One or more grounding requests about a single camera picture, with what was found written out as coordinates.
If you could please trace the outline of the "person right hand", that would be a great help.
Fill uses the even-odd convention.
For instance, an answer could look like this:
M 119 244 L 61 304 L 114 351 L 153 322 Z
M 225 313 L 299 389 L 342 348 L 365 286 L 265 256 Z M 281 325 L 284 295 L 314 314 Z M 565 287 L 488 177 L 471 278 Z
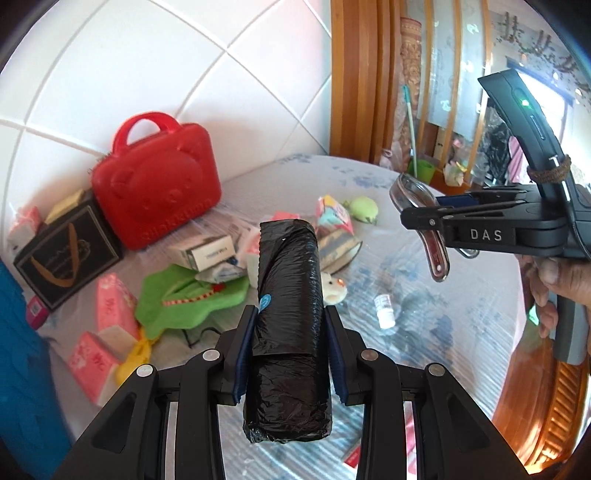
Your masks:
M 586 320 L 590 322 L 591 267 L 589 261 L 575 261 L 559 258 L 535 258 L 517 256 L 522 272 L 529 279 L 542 338 L 559 323 L 557 307 L 550 303 L 549 294 L 574 301 L 586 309 Z

